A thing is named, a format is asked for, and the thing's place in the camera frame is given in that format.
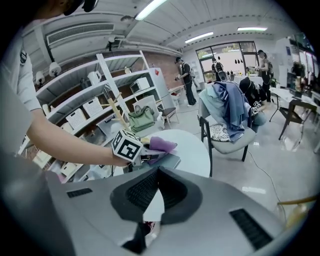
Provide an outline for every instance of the black pants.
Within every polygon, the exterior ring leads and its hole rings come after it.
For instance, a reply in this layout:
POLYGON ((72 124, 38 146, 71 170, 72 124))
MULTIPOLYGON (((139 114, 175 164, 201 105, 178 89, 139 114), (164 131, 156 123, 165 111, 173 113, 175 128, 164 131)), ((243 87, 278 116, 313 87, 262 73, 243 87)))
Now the black pants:
POLYGON ((266 101, 271 102, 270 82, 268 84, 263 82, 262 88, 264 89, 264 91, 266 93, 266 101))
POLYGON ((194 94, 192 92, 192 81, 185 84, 185 93, 186 93, 186 98, 188 100, 188 104, 189 105, 196 104, 197 101, 196 101, 194 94))

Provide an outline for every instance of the printed patterned cloth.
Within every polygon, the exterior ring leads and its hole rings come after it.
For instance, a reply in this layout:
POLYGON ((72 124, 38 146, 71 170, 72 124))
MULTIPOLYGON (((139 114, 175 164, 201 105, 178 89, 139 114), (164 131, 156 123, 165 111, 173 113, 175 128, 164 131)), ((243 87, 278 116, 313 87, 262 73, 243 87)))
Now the printed patterned cloth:
POLYGON ((230 142, 227 125, 225 123, 217 123, 210 127, 211 140, 216 142, 230 142))

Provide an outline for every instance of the clothing pile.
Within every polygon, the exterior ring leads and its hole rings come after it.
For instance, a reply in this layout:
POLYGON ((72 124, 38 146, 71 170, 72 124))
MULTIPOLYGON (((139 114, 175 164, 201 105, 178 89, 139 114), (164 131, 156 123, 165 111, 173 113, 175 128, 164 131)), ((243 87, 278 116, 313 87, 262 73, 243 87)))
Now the clothing pile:
POLYGON ((249 117, 250 105, 236 83, 216 81, 199 97, 217 122, 210 128, 213 140, 235 142, 244 135, 242 122, 249 117))

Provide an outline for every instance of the white t-shirt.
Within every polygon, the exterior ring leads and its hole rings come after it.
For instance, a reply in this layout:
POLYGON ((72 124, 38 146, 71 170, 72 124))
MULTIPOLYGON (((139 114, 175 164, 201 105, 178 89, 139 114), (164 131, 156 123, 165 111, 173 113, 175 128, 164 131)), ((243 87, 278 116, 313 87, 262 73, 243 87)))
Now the white t-shirt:
POLYGON ((0 63, 0 83, 10 86, 29 111, 41 109, 36 97, 30 57, 23 50, 22 29, 12 40, 0 63))
POLYGON ((23 51, 22 31, 11 41, 0 62, 0 148, 18 152, 33 115, 40 109, 30 57, 23 51))

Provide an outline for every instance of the green handbag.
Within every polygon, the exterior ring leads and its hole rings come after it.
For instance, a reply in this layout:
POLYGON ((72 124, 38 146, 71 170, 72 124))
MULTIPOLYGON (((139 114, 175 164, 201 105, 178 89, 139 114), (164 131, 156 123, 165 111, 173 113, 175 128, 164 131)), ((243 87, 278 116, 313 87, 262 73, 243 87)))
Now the green handbag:
POLYGON ((149 106, 144 106, 142 109, 138 105, 135 106, 135 111, 129 113, 129 123, 132 132, 135 134, 153 126, 155 124, 154 113, 155 112, 149 106))

